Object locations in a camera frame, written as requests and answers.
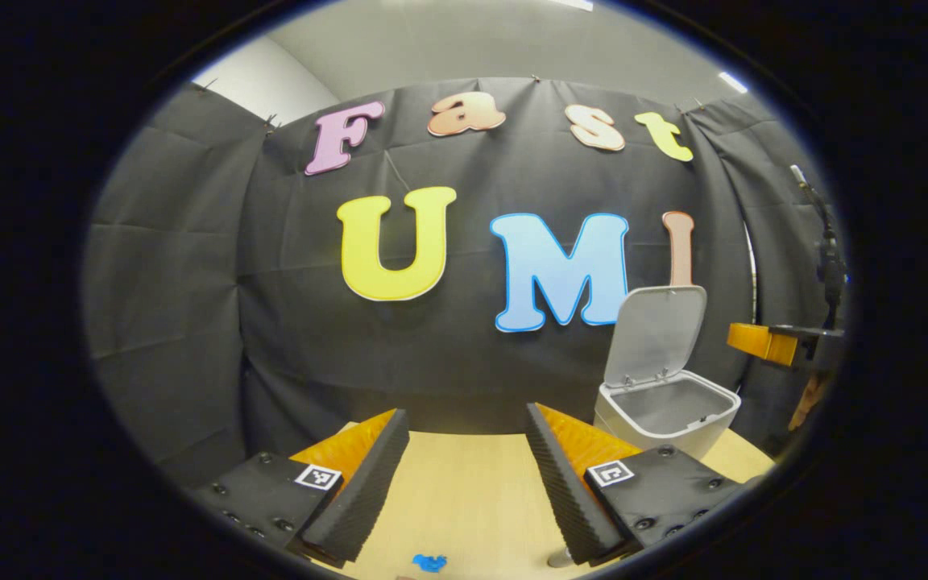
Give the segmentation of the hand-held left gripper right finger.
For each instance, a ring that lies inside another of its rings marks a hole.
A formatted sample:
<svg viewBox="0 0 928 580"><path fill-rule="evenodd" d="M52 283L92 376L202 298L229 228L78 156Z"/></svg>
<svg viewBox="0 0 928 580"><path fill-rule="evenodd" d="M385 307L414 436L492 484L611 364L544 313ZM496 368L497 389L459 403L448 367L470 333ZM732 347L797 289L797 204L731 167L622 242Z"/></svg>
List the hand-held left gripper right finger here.
<svg viewBox="0 0 928 580"><path fill-rule="evenodd" d="M674 445L641 450L543 404L526 413L525 436L574 564L648 549L744 490Z"/></svg>

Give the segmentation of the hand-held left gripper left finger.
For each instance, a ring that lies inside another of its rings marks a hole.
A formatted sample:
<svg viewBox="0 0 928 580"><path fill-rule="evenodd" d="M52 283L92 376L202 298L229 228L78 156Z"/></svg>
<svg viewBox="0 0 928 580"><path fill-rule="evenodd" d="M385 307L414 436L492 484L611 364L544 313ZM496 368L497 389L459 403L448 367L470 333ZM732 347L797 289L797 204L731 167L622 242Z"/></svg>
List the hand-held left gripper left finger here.
<svg viewBox="0 0 928 580"><path fill-rule="evenodd" d="M408 412L389 410L290 456L258 452L190 496L257 543L345 565L371 536L408 442Z"/></svg>

